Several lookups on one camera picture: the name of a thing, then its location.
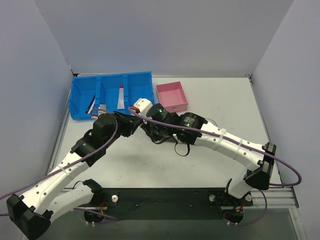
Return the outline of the clear plastic cup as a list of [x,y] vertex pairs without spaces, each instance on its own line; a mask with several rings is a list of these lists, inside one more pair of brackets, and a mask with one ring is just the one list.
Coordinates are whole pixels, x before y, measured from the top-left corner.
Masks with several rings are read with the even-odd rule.
[[207,120],[208,122],[212,123],[213,125],[217,126],[217,123],[216,123],[213,119],[211,119],[211,118],[206,118],[206,120]]

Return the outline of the brown wooden tray holder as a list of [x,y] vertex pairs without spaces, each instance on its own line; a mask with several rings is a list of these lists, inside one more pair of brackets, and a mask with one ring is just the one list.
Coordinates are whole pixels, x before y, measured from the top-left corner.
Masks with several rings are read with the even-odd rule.
[[173,134],[168,139],[166,139],[165,142],[178,143],[178,144],[182,144],[183,143],[177,134]]

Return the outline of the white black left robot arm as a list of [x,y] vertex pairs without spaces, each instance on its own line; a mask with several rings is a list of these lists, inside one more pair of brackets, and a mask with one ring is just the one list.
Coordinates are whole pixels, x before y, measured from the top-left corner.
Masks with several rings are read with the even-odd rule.
[[133,135],[142,122],[136,116],[116,111],[99,115],[92,128],[48,175],[22,194],[13,193],[6,200],[10,220],[29,240],[36,240],[65,212],[87,203],[100,204],[102,188],[95,181],[88,181],[70,193],[60,195],[60,192],[102,158],[119,137]]

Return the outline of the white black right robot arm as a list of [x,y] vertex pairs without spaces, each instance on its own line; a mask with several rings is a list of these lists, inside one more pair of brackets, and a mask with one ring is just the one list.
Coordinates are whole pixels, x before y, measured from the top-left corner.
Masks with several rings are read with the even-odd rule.
[[160,103],[152,104],[143,99],[135,104],[144,117],[160,122],[145,121],[141,128],[155,144],[175,141],[176,144],[201,146],[217,151],[243,165],[246,170],[237,178],[231,178],[225,192],[237,199],[243,198],[252,189],[268,190],[274,166],[272,158],[276,146],[270,142],[262,145],[252,143],[228,133],[207,119],[186,112],[178,115],[168,112]]

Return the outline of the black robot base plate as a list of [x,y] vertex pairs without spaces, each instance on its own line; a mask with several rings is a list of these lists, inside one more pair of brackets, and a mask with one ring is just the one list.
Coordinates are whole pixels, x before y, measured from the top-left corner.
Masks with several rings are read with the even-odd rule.
[[83,208],[102,210],[119,220],[219,220],[224,210],[253,206],[247,193],[238,199],[214,188],[104,188]]

